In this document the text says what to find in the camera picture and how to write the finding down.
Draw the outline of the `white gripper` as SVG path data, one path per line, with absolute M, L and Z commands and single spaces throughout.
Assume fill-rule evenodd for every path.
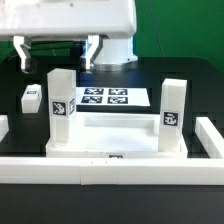
M 137 30 L 134 0 L 0 0 L 0 38 L 13 37 L 21 70 L 32 72 L 31 38 L 87 38 L 81 56 L 90 73 L 101 51 L 101 37 L 125 39 Z

